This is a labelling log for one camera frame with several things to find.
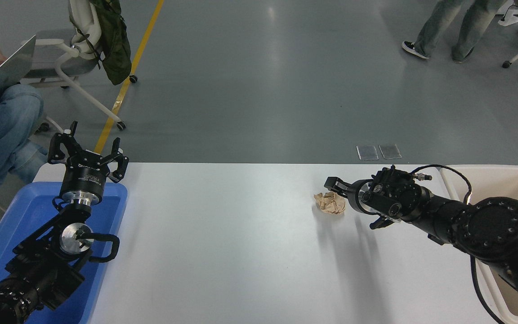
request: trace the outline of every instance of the white table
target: white table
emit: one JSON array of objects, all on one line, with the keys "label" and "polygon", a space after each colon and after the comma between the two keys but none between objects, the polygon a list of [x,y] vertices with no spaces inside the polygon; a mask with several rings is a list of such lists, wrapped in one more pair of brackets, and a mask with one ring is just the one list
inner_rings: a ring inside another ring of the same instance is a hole
[{"label": "white table", "polygon": [[[466,254],[409,224],[370,230],[374,216],[315,206],[328,176],[381,167],[129,164],[121,247],[90,323],[493,323]],[[43,166],[36,180],[63,170]],[[421,184],[448,197],[428,171]]]}]

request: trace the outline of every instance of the gray floor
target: gray floor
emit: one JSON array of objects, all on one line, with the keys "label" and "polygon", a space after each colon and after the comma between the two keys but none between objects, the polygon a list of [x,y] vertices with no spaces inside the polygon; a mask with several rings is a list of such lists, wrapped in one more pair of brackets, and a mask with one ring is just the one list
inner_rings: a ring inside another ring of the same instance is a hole
[{"label": "gray floor", "polygon": [[[157,1],[121,2],[135,50]],[[119,113],[128,129],[114,128],[105,149],[119,136],[133,162],[343,164],[365,162],[357,145],[397,144],[403,158],[376,163],[518,164],[518,61],[501,68],[518,52],[518,25],[491,23],[455,64],[460,13],[424,62],[400,44],[433,6],[165,0]],[[58,27],[70,27],[64,2],[0,2],[4,52]],[[81,83],[108,107],[120,89],[103,70]],[[76,138],[93,149],[107,118],[72,90],[42,91],[47,114],[64,127],[78,120]],[[20,187],[10,178],[2,203]]]}]

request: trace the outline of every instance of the green backpack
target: green backpack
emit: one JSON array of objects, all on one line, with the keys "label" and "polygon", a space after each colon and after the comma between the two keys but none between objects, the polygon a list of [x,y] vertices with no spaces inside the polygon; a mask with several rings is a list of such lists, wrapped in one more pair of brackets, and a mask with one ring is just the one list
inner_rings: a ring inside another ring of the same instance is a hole
[{"label": "green backpack", "polygon": [[131,73],[131,47],[127,39],[127,25],[121,16],[119,0],[89,0],[95,7],[101,26],[101,47],[105,58],[101,60],[107,78],[120,84]]}]

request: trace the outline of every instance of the blue jeans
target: blue jeans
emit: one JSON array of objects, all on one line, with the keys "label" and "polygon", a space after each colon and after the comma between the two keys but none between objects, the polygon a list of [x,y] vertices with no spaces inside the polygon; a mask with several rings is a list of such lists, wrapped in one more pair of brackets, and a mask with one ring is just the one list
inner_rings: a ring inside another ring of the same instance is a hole
[{"label": "blue jeans", "polygon": [[[437,2],[433,13],[417,36],[415,41],[417,52],[430,57],[437,46],[438,39],[455,19],[463,2],[464,0],[440,0]],[[452,48],[453,59],[457,61],[465,60],[469,51],[479,42],[493,17],[497,14],[497,10],[504,2],[505,0],[475,0],[473,2],[463,18],[457,44]]]},{"label": "blue jeans", "polygon": [[29,85],[10,86],[0,98],[0,185],[7,173],[31,183],[47,150],[28,140],[43,113],[43,99]]}]

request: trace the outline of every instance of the robotic arm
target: robotic arm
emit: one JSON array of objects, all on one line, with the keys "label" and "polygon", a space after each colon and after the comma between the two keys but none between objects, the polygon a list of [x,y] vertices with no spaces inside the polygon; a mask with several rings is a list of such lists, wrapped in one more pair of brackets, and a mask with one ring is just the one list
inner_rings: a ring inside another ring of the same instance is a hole
[{"label": "robotic arm", "polygon": [[[0,324],[23,324],[43,306],[55,310],[85,280],[79,271],[86,262],[108,262],[117,255],[119,238],[93,233],[85,221],[91,206],[101,202],[107,177],[113,182],[123,179],[129,159],[119,152],[119,138],[106,157],[83,150],[73,137],[76,125],[74,121],[51,140],[48,162],[66,165],[56,197],[63,202],[57,204],[54,199],[59,213],[13,249],[16,256],[5,267],[10,274],[0,281]],[[117,170],[110,172],[107,164],[113,161]],[[94,241],[111,242],[110,254],[92,256]]]},{"label": "robotic arm", "polygon": [[438,244],[483,261],[518,291],[518,200],[492,197],[467,205],[434,195],[415,179],[431,177],[391,166],[352,184],[329,177],[325,188],[346,197],[356,211],[378,215],[371,229],[413,224]]}]

